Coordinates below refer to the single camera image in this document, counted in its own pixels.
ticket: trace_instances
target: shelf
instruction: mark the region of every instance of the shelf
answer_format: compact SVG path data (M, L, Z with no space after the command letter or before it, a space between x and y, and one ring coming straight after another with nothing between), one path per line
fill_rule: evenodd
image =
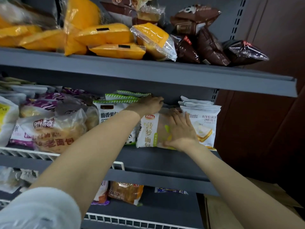
M18 194L18 191L14 194L0 191L0 199L11 201ZM203 228L195 193L154 193L154 188L145 187L140 202L141 207L116 199L110 199L107 206L91 205L82 227Z
M297 96L296 79L293 77L240 68L97 56L65 57L59 53L12 48L0 48L0 65L279 96Z
M42 172L56 155L2 147L0 165ZM205 173L178 151L125 146L116 162L123 163L125 170L114 164L115 169L109 169L106 180L219 195Z

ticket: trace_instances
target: person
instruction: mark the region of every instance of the person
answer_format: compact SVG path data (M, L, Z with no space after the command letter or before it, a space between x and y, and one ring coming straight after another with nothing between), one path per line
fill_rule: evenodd
M162 105L162 97L141 98L80 137L0 212L0 228L80 228L130 132ZM170 129L172 140L165 146L196 162L244 228L305 228L302 219L201 145L187 113L173 111Z

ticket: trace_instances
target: person's left hand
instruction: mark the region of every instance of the person's left hand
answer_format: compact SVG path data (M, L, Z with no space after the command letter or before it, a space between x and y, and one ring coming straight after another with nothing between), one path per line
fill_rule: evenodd
M153 115L160 111L163 105L164 98L152 97L151 95L142 97L138 102L132 103L125 110L134 111L139 114L140 118L145 115Z

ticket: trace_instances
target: hand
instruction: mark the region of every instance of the hand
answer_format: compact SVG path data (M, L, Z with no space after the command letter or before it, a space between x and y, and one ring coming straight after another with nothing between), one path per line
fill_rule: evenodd
M132 103L125 110L134 111L139 114L140 118L145 115L156 114L162 108L164 98L152 97L151 95L142 97L138 102Z
M172 140L164 142L164 146L171 146L179 151L186 152L194 144L199 144L196 131L187 112L183 117L177 109L174 109L170 116L170 132Z

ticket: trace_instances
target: white sleeve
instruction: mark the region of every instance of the white sleeve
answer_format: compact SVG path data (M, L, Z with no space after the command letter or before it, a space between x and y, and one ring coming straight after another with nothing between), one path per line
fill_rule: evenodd
M81 227L81 212L67 193L51 187L38 187L22 193L0 211L0 228L20 226L76 229Z

